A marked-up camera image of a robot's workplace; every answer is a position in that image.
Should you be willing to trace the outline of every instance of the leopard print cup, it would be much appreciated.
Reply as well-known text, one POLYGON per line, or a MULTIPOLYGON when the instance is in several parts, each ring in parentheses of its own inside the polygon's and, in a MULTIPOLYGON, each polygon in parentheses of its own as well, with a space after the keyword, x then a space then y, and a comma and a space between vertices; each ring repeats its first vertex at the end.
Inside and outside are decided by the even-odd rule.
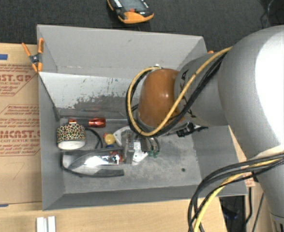
POLYGON ((57 129, 57 146, 73 150, 86 144, 85 127, 78 124, 65 124, 57 129))

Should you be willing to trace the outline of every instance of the cardboard sheet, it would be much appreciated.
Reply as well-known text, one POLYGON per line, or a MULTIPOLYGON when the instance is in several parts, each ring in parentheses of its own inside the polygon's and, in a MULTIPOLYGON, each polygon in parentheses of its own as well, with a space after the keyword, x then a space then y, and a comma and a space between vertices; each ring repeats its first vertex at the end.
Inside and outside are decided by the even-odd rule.
MULTIPOLYGON (((36 54, 37 47, 29 47, 36 54)), ((42 199, 38 75, 20 44, 0 44, 0 204, 42 199)))

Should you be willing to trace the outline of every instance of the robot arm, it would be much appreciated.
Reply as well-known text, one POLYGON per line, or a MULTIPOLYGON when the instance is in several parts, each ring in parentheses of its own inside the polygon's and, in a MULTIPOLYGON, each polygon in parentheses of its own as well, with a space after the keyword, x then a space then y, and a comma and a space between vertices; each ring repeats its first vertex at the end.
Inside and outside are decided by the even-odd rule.
MULTIPOLYGON (((206 76, 212 73, 209 82, 198 92, 190 107, 187 107, 185 120, 204 127, 229 125, 247 159, 283 152, 284 26, 253 33, 232 49, 217 55, 207 54, 187 63, 176 77, 174 72, 173 75, 166 76, 172 81, 163 85, 166 89, 159 91, 153 87, 149 89, 148 85, 160 86, 162 76, 153 78, 155 75, 150 73, 141 90, 143 99, 140 100, 137 120, 147 131, 156 131, 156 125, 158 129, 159 123, 171 111, 170 101, 184 93, 177 106, 177 113, 181 113, 193 94, 200 89, 206 76), (217 70, 211 70, 216 64, 217 70), (183 92, 197 72, 194 81, 183 92), (171 85, 174 86, 174 94, 171 93, 171 85), (166 104, 166 107, 159 113, 162 117, 158 119, 160 115, 157 114, 154 122, 155 118, 151 119, 154 113, 149 113, 147 106, 153 110, 159 103, 166 104)), ((284 165, 257 178, 268 201, 274 231, 284 232, 284 165)))

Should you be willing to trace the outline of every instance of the black wire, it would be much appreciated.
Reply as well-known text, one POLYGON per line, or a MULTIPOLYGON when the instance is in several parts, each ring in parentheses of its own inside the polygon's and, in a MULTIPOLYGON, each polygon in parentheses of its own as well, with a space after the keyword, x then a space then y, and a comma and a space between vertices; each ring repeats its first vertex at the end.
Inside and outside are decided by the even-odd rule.
POLYGON ((260 211, 261 211, 261 207, 262 207, 263 198, 264 198, 264 193, 262 193, 262 196, 261 196, 261 200, 260 200, 260 204, 259 204, 259 208, 258 208, 258 211, 257 211, 256 218, 254 220, 254 226, 253 226, 252 232, 254 232, 254 230, 256 229, 256 225, 257 225, 257 222, 258 222, 258 217, 259 217, 259 214, 260 214, 260 211))
POLYGON ((103 142, 102 142, 102 139, 101 139, 100 135, 95 130, 93 130, 93 129, 89 128, 89 127, 85 127, 85 130, 91 131, 98 138, 98 142, 97 142, 97 144, 95 146, 95 149, 98 148, 99 144, 101 145, 101 148, 103 148, 103 142))
POLYGON ((278 21, 278 24, 284 24, 284 22, 281 21, 281 20, 278 18, 278 12, 279 12, 279 11, 283 11, 283 12, 284 12, 284 9, 283 9, 283 8, 280 8, 280 9, 276 10, 276 12, 275 12, 276 20, 278 21))
POLYGON ((253 188, 252 187, 249 187, 249 215, 248 217, 246 218, 246 221, 245 221, 245 226, 247 225, 249 219, 252 217, 253 215, 253 201, 252 201, 252 192, 253 192, 253 188))
POLYGON ((271 164, 268 164, 268 165, 265 165, 265 168, 263 170, 260 170, 256 173, 252 173, 251 175, 248 175, 246 177, 243 177, 243 178, 239 178, 239 179, 236 179, 236 180, 233 180, 233 181, 230 181, 228 183, 225 183, 223 185, 220 185, 218 187, 216 187, 215 189, 213 189, 206 197, 205 199, 203 200, 203 202, 201 203, 201 205, 199 206, 198 210, 196 211, 196 213, 194 214, 194 216, 192 217, 191 221, 189 222, 189 229, 188 231, 192 231, 192 223, 194 222, 194 220, 197 218, 197 216, 199 215, 199 213, 201 212, 201 209, 203 208, 203 206, 205 205, 206 201, 208 200, 208 198, 219 188, 221 187, 225 187, 229 184, 232 184, 232 183, 236 183, 236 182, 239 182, 239 181, 243 181, 243 180, 246 180, 246 179, 250 179, 254 176, 258 176, 260 174, 263 174, 275 167, 278 167, 280 165, 284 164, 284 159, 280 160, 279 162, 276 162, 276 163, 271 163, 271 164))
MULTIPOLYGON (((226 53, 221 55, 212 65, 211 67, 208 69, 208 71, 205 73, 205 75, 203 76, 202 80, 200 81, 200 83, 198 84, 197 88, 194 90, 194 92, 191 94, 190 96, 190 99, 188 100, 188 102, 186 103, 186 105, 183 107, 183 109, 181 110, 181 112, 176 115, 174 118, 173 118, 173 121, 171 123, 169 123, 167 126, 163 127, 159 132, 155 133, 154 135, 150 136, 150 137, 158 137, 158 136, 161 136, 161 135, 164 135, 166 134, 167 132, 169 132, 183 117, 184 115, 188 112, 188 110, 190 109, 190 107, 192 106, 192 104, 194 103, 194 101, 196 100, 196 98, 198 97, 198 95, 202 92, 203 88, 206 86, 206 84, 210 81, 210 79, 216 74, 216 72, 219 70, 219 67, 225 57, 226 53)), ((138 79, 137 81, 135 82, 134 84, 134 87, 135 85, 137 86, 138 83, 142 80, 142 76, 145 74, 147 74, 148 72, 145 72, 143 73, 138 79)), ((126 106, 126 113, 127 113, 127 117, 129 117, 129 114, 128 114, 128 106, 126 106)), ((133 126, 132 122, 129 120, 129 126, 130 126, 130 129, 132 131, 134 131, 135 133, 137 134, 141 134, 139 133, 135 127, 133 126)))
MULTIPOLYGON (((216 175, 218 174, 221 174, 221 173, 224 173, 226 171, 230 171, 232 169, 235 169, 235 168, 240 168, 240 167, 244 167, 244 166, 247 166, 247 165, 252 165, 252 164, 256 164, 256 163, 259 163, 259 162, 264 162, 264 161, 267 161, 267 160, 275 160, 275 159, 280 159, 284 157, 284 153, 283 154, 278 154, 278 155, 275 155, 275 156, 268 156, 268 157, 263 157, 263 158, 259 158, 259 159, 254 159, 254 160, 248 160, 248 161, 244 161, 244 162, 239 162, 239 163, 235 163, 235 164, 231 164, 231 165, 228 165, 228 166, 225 166, 223 168, 220 168, 212 173, 210 173, 208 176, 206 176, 202 182, 199 184, 199 186, 197 187, 196 191, 195 191, 195 194, 193 195, 193 197, 191 198, 190 200, 190 203, 189 203, 189 207, 188 207, 188 221, 191 219, 191 216, 192 216, 192 207, 194 206, 194 210, 196 211, 197 210, 197 199, 198 199, 198 194, 202 191, 202 189, 213 183, 213 182, 209 182, 210 180, 212 180, 216 175)), ((221 175, 222 178, 224 177, 229 177, 229 174, 231 175, 231 172, 227 172, 225 173, 224 175, 221 175)))
POLYGON ((274 1, 275 1, 275 0, 271 0, 271 1, 268 3, 268 6, 267 6, 266 11, 265 11, 265 12, 263 13, 263 15, 260 17, 260 22, 261 22, 261 24, 262 24, 262 28, 263 28, 263 29, 268 27, 268 24, 269 24, 270 7, 271 7, 271 5, 272 5, 272 3, 273 3, 274 1), (265 26, 263 26, 263 23, 262 23, 262 18, 263 18, 264 15, 266 15, 266 17, 267 17, 267 21, 266 21, 265 26))
MULTIPOLYGON (((136 121, 136 124, 138 125, 138 127, 139 128, 141 128, 143 131, 145 131, 145 132, 149 132, 149 129, 147 128, 147 127, 145 127, 142 123, 140 123, 139 121, 136 121)), ((154 149, 154 145, 153 145, 153 143, 152 143, 152 141, 150 140, 151 138, 153 138, 154 139, 154 141, 155 141, 155 143, 156 143, 156 145, 157 145, 157 152, 159 152, 160 151, 160 144, 159 144, 159 142, 158 142, 158 139, 157 139, 157 137, 145 137, 145 136, 142 136, 142 135, 140 135, 140 134, 138 134, 140 137, 144 137, 144 138, 146 138, 146 140, 149 142, 149 144, 150 144, 150 146, 151 146, 151 150, 153 151, 153 149, 154 149)))
MULTIPOLYGON (((238 169, 238 170, 234 170, 234 171, 230 171, 230 172, 218 175, 218 176, 208 180, 207 182, 201 182, 201 184, 198 186, 198 188, 196 189, 194 195, 192 196, 192 198, 190 200, 189 207, 188 207, 188 221, 190 221, 191 216, 192 216, 192 207, 194 207, 194 211, 197 212, 197 210, 198 210, 198 207, 197 207, 198 196, 206 186, 208 186, 212 183, 215 183, 216 181, 219 181, 219 180, 224 179, 224 178, 228 178, 228 177, 236 175, 236 174, 253 172, 253 171, 257 171, 257 170, 261 170, 261 169, 265 169, 265 168, 266 168, 266 166, 255 166, 255 167, 248 167, 246 169, 238 169)), ((200 231, 201 232, 204 231, 202 225, 200 227, 200 231)))
MULTIPOLYGON (((151 71, 153 71, 153 70, 146 71, 146 72, 144 72, 143 74, 141 74, 141 75, 138 77, 138 79, 136 80, 136 82, 134 83, 134 85, 133 85, 133 87, 132 87, 131 100, 130 100, 130 102, 132 102, 133 95, 134 95, 134 93, 135 93, 135 91, 136 91, 136 89, 137 89, 138 84, 139 84, 139 83, 143 80, 143 78, 144 78, 149 72, 151 72, 151 71)), ((126 101, 128 100, 128 91, 129 91, 129 90, 127 90, 127 93, 126 93, 126 101)), ((131 107, 131 111, 133 112, 133 111, 135 111, 137 108, 138 108, 138 104, 132 106, 132 107, 131 107)), ((127 117, 129 117, 128 106, 127 106, 127 105, 126 105, 126 115, 127 115, 127 117)), ((133 124, 132 124, 132 122, 131 122, 130 120, 128 120, 128 121, 129 121, 130 129, 131 129, 133 132, 135 132, 137 135, 139 135, 139 136, 141 136, 141 137, 145 137, 145 136, 141 135, 141 134, 135 129, 135 127, 133 126, 133 124)), ((139 123, 139 121, 135 121, 135 122, 136 122, 136 124, 138 125, 138 127, 140 127, 143 131, 149 132, 149 129, 146 128, 146 127, 145 127, 144 125, 142 125, 141 123, 139 123)), ((149 137, 146 137, 146 138, 147 138, 148 142, 150 143, 151 147, 153 148, 153 144, 152 144, 150 138, 149 138, 149 137)), ((154 138, 154 141, 155 141, 155 143, 157 144, 157 147, 158 147, 158 151, 160 151, 160 145, 159 145, 159 142, 158 142, 157 138, 154 137, 154 136, 152 136, 152 138, 154 138)))

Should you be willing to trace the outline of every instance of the dark floor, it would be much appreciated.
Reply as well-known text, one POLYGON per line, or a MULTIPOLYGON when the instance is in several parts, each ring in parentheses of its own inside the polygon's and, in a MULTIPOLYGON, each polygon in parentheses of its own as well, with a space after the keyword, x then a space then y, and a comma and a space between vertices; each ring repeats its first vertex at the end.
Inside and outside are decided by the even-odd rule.
MULTIPOLYGON (((146 1, 154 19, 128 28, 109 13, 106 0, 0 0, 0 43, 36 44, 36 25, 51 24, 199 35, 208 50, 218 51, 252 32, 284 24, 284 0, 146 1)), ((242 197, 221 200, 238 212, 226 216, 228 230, 243 232, 242 197)))

